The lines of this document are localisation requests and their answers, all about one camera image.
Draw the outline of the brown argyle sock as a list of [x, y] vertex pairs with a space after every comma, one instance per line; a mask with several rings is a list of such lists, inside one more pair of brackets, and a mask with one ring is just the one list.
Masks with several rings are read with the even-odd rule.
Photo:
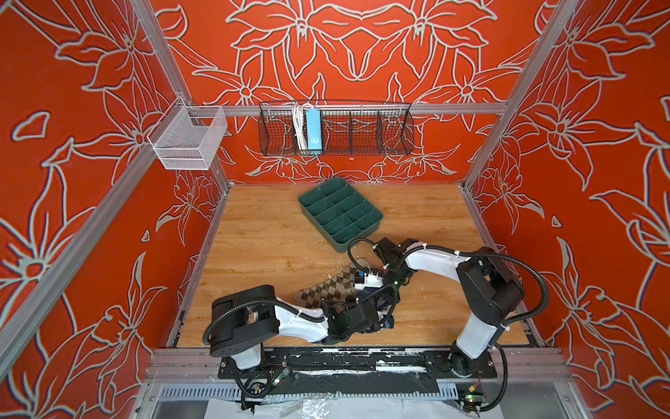
[[355, 286], [363, 284], [364, 276], [363, 271], [350, 265], [329, 279], [297, 292], [293, 300], [298, 306], [310, 309], [321, 307], [321, 303], [353, 302], [359, 291]]

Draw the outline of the green divided tray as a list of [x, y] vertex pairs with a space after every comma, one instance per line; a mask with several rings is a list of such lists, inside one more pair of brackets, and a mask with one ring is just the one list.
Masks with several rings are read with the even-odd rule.
[[341, 177], [334, 177], [298, 198], [301, 211], [328, 244], [345, 253], [354, 239], [378, 230], [382, 212]]

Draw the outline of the purple sock with yellow cuff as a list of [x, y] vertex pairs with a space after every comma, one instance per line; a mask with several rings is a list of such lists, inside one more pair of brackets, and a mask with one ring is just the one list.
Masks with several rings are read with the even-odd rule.
[[398, 295], [380, 294], [371, 298], [371, 303], [374, 305], [379, 321], [379, 328], [393, 329], [395, 327], [394, 311], [401, 299]]

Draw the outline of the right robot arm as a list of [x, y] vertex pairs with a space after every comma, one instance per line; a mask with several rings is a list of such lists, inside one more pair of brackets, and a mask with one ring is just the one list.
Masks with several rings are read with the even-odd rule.
[[488, 247], [464, 252], [408, 239], [395, 244], [384, 238], [373, 245], [384, 270], [384, 283], [404, 284], [416, 272], [430, 272], [459, 283], [468, 303], [469, 319], [450, 348], [455, 375], [467, 378], [482, 355], [521, 317], [516, 312], [525, 290], [503, 261]]

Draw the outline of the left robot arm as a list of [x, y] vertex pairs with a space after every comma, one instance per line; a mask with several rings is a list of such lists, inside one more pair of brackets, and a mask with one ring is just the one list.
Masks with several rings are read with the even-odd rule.
[[267, 340], [285, 336], [325, 346], [346, 342], [391, 327], [399, 302], [398, 289], [391, 285], [310, 309], [281, 300], [273, 286], [257, 286], [212, 303], [202, 343], [212, 357], [227, 359], [240, 370], [258, 368]]

